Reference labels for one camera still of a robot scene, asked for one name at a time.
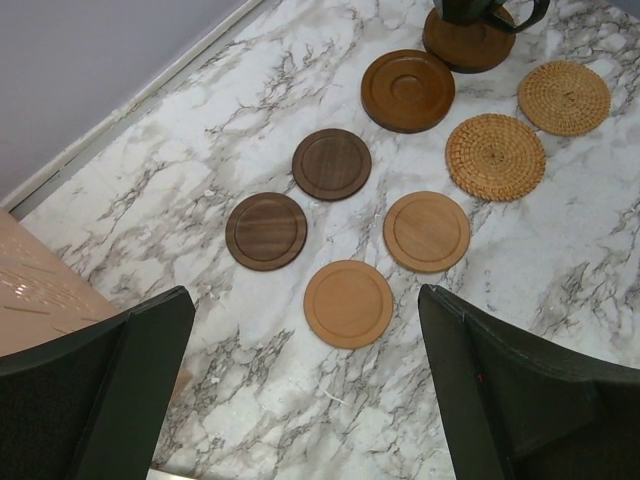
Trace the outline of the light beech wooden coaster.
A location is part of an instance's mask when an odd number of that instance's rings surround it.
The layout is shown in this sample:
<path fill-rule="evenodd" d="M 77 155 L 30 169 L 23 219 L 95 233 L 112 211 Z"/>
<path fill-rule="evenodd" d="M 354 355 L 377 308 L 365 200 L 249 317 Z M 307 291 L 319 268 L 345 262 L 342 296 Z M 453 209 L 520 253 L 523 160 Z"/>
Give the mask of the light beech wooden coaster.
<path fill-rule="evenodd" d="M 355 260 L 332 262 L 316 272 L 304 295 L 311 330 L 325 343 L 358 349 L 374 343 L 393 316 L 393 294 L 374 267 Z"/>

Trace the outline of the dark walnut coaster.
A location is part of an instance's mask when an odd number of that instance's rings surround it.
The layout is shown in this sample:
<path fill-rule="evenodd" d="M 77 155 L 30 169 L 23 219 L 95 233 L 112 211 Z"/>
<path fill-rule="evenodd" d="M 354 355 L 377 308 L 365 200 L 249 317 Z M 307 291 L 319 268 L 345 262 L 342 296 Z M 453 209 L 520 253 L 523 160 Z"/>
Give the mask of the dark walnut coaster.
<path fill-rule="evenodd" d="M 233 258 L 255 271 L 273 271 L 291 263 L 302 251 L 308 233 L 306 216 L 290 197 L 262 192 L 242 200 L 225 227 Z"/>

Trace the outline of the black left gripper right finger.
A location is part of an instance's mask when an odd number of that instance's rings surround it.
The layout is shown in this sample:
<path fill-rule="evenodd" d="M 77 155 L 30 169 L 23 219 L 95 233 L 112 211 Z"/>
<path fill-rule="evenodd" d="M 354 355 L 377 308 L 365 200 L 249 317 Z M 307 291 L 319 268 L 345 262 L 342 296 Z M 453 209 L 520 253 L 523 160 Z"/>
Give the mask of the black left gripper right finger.
<path fill-rule="evenodd" d="M 639 372 L 425 284 L 423 340 L 458 479 L 636 479 Z"/>

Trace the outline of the white cup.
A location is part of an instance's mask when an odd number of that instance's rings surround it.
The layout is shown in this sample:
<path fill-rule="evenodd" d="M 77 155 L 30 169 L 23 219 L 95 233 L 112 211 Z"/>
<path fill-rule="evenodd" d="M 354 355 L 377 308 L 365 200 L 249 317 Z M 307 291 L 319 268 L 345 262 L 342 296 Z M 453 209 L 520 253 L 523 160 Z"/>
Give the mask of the white cup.
<path fill-rule="evenodd" d="M 499 13 L 504 1 L 494 0 L 435 0 L 439 17 L 450 24 L 467 26 L 483 22 L 501 32 L 518 34 L 540 22 L 550 6 L 549 0 L 533 0 L 530 16 L 519 25 Z"/>

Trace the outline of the woven rattan coaster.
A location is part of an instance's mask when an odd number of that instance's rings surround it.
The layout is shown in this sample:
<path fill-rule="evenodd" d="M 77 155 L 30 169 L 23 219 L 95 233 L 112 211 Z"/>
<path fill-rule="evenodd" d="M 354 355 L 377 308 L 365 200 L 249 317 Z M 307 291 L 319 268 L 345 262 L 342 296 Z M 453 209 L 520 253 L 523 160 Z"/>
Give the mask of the woven rattan coaster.
<path fill-rule="evenodd" d="M 450 134 L 445 160 L 452 181 L 467 194 L 511 202 L 542 181 L 546 152 L 532 128 L 504 114 L 469 118 Z"/>
<path fill-rule="evenodd" d="M 518 86 L 524 116 L 544 132 L 580 136 L 609 116 L 611 93 L 590 68 L 570 61 L 551 61 L 528 73 Z"/>

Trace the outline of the brown ringed wooden saucer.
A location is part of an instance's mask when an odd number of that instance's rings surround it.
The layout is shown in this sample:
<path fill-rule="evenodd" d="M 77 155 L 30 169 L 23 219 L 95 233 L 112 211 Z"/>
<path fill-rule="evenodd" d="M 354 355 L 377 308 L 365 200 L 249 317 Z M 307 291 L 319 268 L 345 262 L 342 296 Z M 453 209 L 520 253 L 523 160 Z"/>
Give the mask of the brown ringed wooden saucer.
<path fill-rule="evenodd" d="M 415 49 L 380 56 L 361 81 L 361 102 L 368 116 L 403 134 L 435 127 L 448 114 L 455 93 L 450 69 L 436 56 Z"/>

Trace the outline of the dark brown wooden coaster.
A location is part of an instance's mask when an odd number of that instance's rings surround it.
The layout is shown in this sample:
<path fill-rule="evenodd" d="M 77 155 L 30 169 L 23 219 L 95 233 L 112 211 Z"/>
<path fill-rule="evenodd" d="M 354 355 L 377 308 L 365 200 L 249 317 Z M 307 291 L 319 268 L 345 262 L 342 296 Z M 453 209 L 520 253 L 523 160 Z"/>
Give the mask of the dark brown wooden coaster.
<path fill-rule="evenodd" d="M 322 201 L 339 201 L 356 194 L 366 184 L 371 169 L 372 157 L 364 141 L 337 128 L 309 134 L 292 158 L 297 185 Z"/>

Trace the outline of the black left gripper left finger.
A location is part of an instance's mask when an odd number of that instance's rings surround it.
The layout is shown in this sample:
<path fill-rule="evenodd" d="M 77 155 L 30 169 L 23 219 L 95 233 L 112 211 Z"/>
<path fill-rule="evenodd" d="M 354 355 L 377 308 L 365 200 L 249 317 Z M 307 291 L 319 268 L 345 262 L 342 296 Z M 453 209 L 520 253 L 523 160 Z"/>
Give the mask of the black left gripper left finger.
<path fill-rule="evenodd" d="M 2 478 L 146 478 L 194 318 L 177 286 L 2 357 Z"/>

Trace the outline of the light brown wooden coaster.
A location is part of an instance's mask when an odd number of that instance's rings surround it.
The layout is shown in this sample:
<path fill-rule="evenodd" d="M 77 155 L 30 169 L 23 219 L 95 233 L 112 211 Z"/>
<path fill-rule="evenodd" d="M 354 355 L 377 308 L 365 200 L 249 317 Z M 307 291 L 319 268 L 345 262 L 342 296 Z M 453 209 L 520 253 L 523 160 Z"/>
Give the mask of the light brown wooden coaster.
<path fill-rule="evenodd" d="M 387 212 L 383 238 L 391 257 L 418 273 L 437 273 L 458 263 L 467 252 L 470 222 L 451 198 L 421 191 L 403 196 Z"/>

